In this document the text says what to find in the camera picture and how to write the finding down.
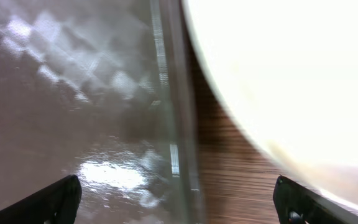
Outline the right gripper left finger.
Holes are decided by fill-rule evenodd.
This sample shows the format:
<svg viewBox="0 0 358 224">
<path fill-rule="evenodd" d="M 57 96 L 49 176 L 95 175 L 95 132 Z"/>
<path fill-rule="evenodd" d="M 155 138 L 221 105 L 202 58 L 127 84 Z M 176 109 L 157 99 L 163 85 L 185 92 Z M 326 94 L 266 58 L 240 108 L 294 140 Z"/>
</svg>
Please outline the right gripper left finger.
<svg viewBox="0 0 358 224">
<path fill-rule="evenodd" d="M 74 224 L 82 196 L 76 175 L 68 175 L 0 211 L 0 224 Z"/>
</svg>

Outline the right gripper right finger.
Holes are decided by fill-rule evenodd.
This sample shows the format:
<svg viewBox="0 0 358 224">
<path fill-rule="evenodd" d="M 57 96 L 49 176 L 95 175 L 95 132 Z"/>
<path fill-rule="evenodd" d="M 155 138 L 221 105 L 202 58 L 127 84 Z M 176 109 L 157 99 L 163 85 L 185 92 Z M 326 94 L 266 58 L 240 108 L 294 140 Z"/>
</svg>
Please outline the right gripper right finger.
<svg viewBox="0 0 358 224">
<path fill-rule="evenodd" d="M 280 224 L 358 224 L 357 215 L 282 175 L 273 203 Z"/>
</svg>

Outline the large dark serving tray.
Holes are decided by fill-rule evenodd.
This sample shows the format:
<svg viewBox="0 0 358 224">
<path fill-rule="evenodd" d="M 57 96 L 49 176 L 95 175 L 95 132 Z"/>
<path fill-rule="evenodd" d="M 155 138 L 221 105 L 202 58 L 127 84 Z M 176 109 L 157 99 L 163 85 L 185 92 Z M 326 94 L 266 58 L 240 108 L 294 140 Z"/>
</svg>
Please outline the large dark serving tray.
<svg viewBox="0 0 358 224">
<path fill-rule="evenodd" d="M 68 176 L 77 223 L 204 223 L 180 1 L 0 0 L 0 210 Z"/>
</svg>

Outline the white plate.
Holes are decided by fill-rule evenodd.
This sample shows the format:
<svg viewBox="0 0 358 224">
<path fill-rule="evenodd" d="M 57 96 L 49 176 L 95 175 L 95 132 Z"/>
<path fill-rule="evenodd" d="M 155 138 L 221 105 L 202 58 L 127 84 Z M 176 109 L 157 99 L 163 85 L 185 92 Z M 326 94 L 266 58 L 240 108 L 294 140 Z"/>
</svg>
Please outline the white plate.
<svg viewBox="0 0 358 224">
<path fill-rule="evenodd" d="M 182 6 L 206 79 L 243 135 L 358 205 L 358 0 Z"/>
</svg>

